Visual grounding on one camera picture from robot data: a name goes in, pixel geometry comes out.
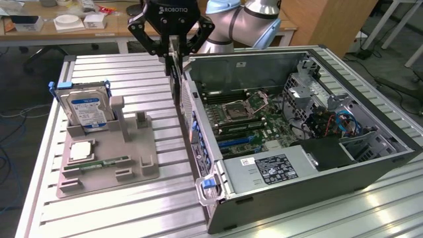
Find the white cable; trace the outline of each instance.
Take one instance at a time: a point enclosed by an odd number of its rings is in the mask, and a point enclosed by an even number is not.
[[[31,110],[37,109],[37,108],[49,107],[51,105],[52,105],[52,104],[40,104],[40,105],[36,105],[36,106],[33,106],[33,107],[29,107],[29,108],[23,109],[23,110],[20,111],[20,113],[13,114],[13,115],[3,115],[3,114],[0,113],[0,117],[3,117],[3,118],[23,117],[23,118],[24,118],[24,117],[25,117],[24,112],[29,112]],[[41,114],[41,115],[36,115],[36,116],[27,116],[27,118],[40,118],[40,117],[47,116],[48,114],[49,114],[49,113]]]

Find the metal table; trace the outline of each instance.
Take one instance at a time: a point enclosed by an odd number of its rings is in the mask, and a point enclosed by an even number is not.
[[[390,119],[423,145],[422,127],[368,87],[368,83],[327,49],[318,46],[314,48]],[[225,233],[208,235],[161,63],[156,57],[145,54],[67,59],[60,81],[89,82],[108,79],[112,94],[125,96],[125,116],[132,116],[135,111],[147,111],[151,115],[160,177],[119,189],[57,199],[56,183],[67,117],[53,101],[17,238],[339,238],[392,235],[415,237],[423,234],[423,158],[419,157],[364,190]],[[336,94],[343,92],[328,74],[322,75],[322,82]]]

